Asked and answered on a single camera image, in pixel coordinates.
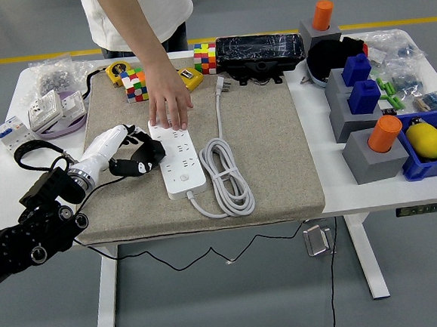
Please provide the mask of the person's right hand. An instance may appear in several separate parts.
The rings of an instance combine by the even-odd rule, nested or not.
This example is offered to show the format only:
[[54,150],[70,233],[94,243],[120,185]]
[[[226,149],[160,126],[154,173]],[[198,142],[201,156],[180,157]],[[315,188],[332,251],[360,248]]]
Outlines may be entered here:
[[169,60],[149,62],[143,66],[149,92],[149,120],[154,126],[158,122],[163,128],[186,130],[188,109],[193,108],[189,90]]

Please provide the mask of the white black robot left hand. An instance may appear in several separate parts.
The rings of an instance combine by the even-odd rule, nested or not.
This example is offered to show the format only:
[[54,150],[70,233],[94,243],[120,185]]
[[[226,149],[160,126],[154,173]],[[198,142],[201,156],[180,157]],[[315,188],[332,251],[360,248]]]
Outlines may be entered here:
[[136,125],[117,125],[95,137],[83,153],[80,161],[69,168],[70,177],[79,177],[90,185],[98,182],[100,172],[109,166],[110,159],[126,140],[126,137],[147,141],[151,137]]

